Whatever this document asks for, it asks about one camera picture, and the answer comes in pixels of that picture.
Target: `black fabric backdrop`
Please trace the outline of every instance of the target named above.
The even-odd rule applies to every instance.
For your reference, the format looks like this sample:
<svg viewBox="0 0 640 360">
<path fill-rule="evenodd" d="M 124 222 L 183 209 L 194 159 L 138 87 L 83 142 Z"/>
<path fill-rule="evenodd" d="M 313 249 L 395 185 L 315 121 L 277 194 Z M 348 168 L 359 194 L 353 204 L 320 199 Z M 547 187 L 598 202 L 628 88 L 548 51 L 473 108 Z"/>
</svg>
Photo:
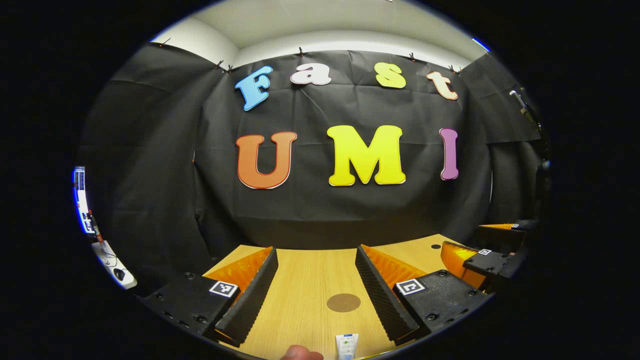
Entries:
<svg viewBox="0 0 640 360">
<path fill-rule="evenodd" d="M 289 81 L 311 62 L 331 68 L 329 85 Z M 380 86 L 378 62 L 398 65 L 406 86 Z M 265 65 L 274 69 L 269 97 L 244 111 L 234 86 Z M 458 100 L 438 94 L 426 79 L 433 71 L 451 80 Z M 459 74 L 363 51 L 292 54 L 229 74 L 182 49 L 149 44 L 99 96 L 78 165 L 86 166 L 103 235 L 149 289 L 179 272 L 204 271 L 241 243 L 344 249 L 437 233 L 464 242 L 478 224 L 534 216 L 540 157 L 532 145 L 540 136 L 508 95 L 518 87 L 490 54 Z M 326 130 L 336 125 L 355 127 L 367 145 L 379 126 L 400 127 L 406 182 L 382 186 L 356 177 L 353 186 L 330 186 L 334 153 Z M 452 181 L 440 179 L 443 127 L 458 132 L 460 175 Z M 275 166 L 270 137 L 279 131 L 298 134 L 288 180 L 272 190 L 246 187 L 237 178 L 237 138 L 264 136 L 258 169 L 268 173 Z"/>
</svg>

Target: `orange letter u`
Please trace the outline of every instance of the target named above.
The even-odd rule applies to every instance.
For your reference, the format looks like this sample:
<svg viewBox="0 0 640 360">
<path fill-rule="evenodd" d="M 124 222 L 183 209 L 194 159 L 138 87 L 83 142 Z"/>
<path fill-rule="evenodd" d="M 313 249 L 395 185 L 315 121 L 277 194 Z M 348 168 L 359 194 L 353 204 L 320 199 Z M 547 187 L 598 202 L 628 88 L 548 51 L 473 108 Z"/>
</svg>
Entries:
<svg viewBox="0 0 640 360">
<path fill-rule="evenodd" d="M 276 167 L 270 174 L 258 171 L 258 148 L 264 142 L 262 135 L 246 135 L 236 140 L 238 151 L 238 177 L 253 189 L 273 189 L 282 185 L 291 170 L 291 143 L 298 138 L 296 133 L 284 131 L 271 136 L 276 143 Z"/>
</svg>

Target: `wooden tabletop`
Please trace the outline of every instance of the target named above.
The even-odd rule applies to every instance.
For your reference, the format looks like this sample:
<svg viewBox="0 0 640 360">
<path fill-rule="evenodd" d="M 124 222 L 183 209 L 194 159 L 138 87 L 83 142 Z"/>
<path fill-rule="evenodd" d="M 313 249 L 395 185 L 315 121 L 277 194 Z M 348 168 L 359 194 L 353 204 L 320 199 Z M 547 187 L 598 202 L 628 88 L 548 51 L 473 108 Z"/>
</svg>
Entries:
<svg viewBox="0 0 640 360">
<path fill-rule="evenodd" d="M 456 243 L 433 235 L 373 248 L 431 273 L 445 268 L 441 249 L 431 247 L 445 240 Z M 204 275 L 262 249 L 240 245 Z M 335 336 L 341 334 L 360 335 L 356 358 L 398 348 L 388 339 L 367 296 L 355 266 L 356 249 L 276 251 L 278 271 L 246 341 L 239 348 L 223 345 L 269 360 L 279 360 L 294 344 L 320 352 L 325 360 L 336 360 Z M 360 307 L 347 313 L 329 309 L 327 300 L 340 293 L 359 297 Z"/>
</svg>

